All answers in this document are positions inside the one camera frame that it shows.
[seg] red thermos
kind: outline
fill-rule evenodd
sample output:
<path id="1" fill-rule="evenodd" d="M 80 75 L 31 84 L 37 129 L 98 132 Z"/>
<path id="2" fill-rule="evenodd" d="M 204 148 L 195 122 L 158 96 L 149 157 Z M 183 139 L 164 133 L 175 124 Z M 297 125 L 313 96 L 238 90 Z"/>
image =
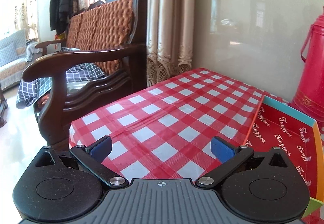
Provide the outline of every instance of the red thermos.
<path id="1" fill-rule="evenodd" d="M 307 59 L 303 52 L 309 42 Z M 300 51 L 304 71 L 291 107 L 317 120 L 324 127 L 324 14 L 311 25 Z"/>

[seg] silver screw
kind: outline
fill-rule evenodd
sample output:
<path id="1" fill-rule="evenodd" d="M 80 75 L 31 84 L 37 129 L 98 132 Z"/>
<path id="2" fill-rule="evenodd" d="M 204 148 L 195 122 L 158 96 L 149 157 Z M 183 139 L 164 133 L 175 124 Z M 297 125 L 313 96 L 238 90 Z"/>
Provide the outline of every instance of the silver screw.
<path id="1" fill-rule="evenodd" d="M 110 184 L 115 186 L 122 185 L 125 183 L 125 181 L 126 181 L 125 178 L 120 176 L 113 177 L 109 180 Z"/>
<path id="2" fill-rule="evenodd" d="M 214 180 L 211 177 L 205 176 L 198 179 L 198 182 L 202 185 L 211 185 Z"/>

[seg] crosshair symbol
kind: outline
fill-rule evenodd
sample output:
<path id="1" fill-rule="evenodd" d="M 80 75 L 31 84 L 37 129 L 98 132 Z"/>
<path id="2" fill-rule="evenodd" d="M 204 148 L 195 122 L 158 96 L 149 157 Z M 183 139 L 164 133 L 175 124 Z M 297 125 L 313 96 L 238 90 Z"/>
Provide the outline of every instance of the crosshair symbol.
<path id="1" fill-rule="evenodd" d="M 157 185 L 159 185 L 160 187 L 163 187 L 163 186 L 167 185 L 167 183 L 161 181 L 161 182 L 157 183 Z"/>

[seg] wooden sofa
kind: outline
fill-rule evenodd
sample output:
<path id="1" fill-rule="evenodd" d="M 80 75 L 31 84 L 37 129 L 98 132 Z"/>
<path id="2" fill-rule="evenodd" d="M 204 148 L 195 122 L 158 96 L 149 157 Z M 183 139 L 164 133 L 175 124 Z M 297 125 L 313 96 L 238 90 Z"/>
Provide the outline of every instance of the wooden sofa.
<path id="1" fill-rule="evenodd" d="M 52 77 L 48 101 L 36 116 L 41 135 L 55 150 L 68 150 L 72 121 L 146 88 L 146 15 L 147 0 L 115 0 L 76 15 L 66 45 L 80 51 L 45 55 L 25 69 L 26 82 Z M 46 51 L 49 44 L 64 41 L 38 47 Z M 87 62 L 107 76 L 68 94 L 65 72 Z"/>

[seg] red and white tablecloth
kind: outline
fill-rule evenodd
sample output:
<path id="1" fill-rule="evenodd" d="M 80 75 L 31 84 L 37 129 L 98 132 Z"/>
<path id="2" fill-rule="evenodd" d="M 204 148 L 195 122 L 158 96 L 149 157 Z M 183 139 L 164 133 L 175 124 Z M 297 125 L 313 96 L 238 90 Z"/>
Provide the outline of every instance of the red and white tablecloth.
<path id="1" fill-rule="evenodd" d="M 210 150 L 214 136 L 242 144 L 262 95 L 285 102 L 208 69 L 194 69 L 72 122 L 70 146 L 88 146 L 109 135 L 112 152 L 103 165 L 129 181 L 196 180 L 220 164 Z"/>

